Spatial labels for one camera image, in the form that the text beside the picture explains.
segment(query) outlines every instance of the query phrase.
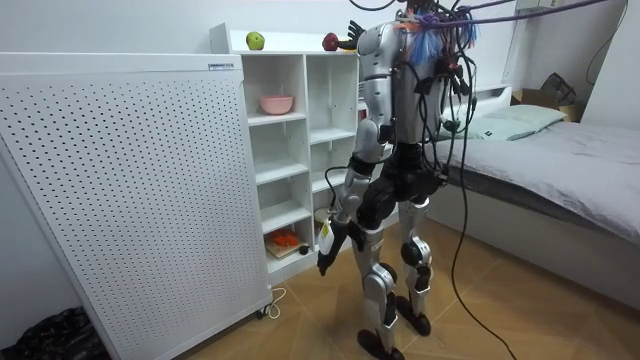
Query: mattress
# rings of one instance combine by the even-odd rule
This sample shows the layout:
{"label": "mattress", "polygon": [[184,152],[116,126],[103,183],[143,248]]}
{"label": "mattress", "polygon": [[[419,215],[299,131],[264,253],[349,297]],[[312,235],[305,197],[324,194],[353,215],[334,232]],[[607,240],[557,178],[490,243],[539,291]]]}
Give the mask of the mattress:
{"label": "mattress", "polygon": [[[449,142],[437,146],[445,162]],[[454,184],[461,151],[456,141]],[[469,140],[464,180],[480,194],[640,246],[640,132],[561,122],[517,141]]]}

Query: white cable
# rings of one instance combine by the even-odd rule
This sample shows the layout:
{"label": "white cable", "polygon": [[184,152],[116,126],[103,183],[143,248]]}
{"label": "white cable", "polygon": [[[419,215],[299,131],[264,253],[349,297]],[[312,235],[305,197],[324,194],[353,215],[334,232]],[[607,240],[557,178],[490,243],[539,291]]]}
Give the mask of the white cable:
{"label": "white cable", "polygon": [[[275,320],[280,317],[280,308],[278,307],[278,305],[276,305],[276,303],[280,301],[287,294],[287,289],[285,288],[275,288],[273,289],[273,292],[276,292],[278,290],[282,290],[282,295],[278,296],[278,298],[273,300],[273,302],[267,305],[264,309],[264,312],[267,313],[267,315],[269,315],[269,319],[272,319],[272,320]],[[271,315],[271,310],[273,309],[275,309],[276,311],[275,315]]]}

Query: pink bowl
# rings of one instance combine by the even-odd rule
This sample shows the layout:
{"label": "pink bowl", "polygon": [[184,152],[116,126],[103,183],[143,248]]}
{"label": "pink bowl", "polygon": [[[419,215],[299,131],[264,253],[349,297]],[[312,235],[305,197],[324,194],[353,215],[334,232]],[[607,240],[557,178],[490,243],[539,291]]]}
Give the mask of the pink bowl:
{"label": "pink bowl", "polygon": [[263,96],[260,106],[269,115],[286,114],[293,106],[293,96]]}

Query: wooden floor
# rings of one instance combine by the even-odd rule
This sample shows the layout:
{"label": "wooden floor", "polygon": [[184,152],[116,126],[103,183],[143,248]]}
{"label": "wooden floor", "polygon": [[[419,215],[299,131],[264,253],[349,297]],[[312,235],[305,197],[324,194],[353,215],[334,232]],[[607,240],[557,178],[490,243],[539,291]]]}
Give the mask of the wooden floor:
{"label": "wooden floor", "polygon": [[[427,299],[433,331],[419,337],[400,317],[397,347],[408,360],[510,359],[455,299],[449,273],[458,232],[430,222],[422,236],[433,251],[435,276]],[[406,296],[400,244],[397,226],[388,229],[382,260],[398,272],[396,294]],[[640,359],[638,312],[474,239],[462,247],[456,280],[465,303],[520,360]],[[339,256],[326,277],[312,268],[282,287],[287,295],[278,303],[280,318],[246,320],[184,358],[370,359],[356,343],[366,322],[351,250]]]}

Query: gray bedsheet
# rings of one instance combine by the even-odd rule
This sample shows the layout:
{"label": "gray bedsheet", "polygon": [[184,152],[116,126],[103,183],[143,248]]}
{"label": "gray bedsheet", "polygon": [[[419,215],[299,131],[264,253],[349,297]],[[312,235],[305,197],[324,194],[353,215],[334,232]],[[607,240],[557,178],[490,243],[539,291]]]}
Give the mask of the gray bedsheet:
{"label": "gray bedsheet", "polygon": [[[453,167],[461,150],[458,141]],[[448,141],[437,151],[444,162]],[[640,132],[562,122],[517,141],[469,140],[465,169],[476,184],[482,175],[526,189],[640,245]]]}

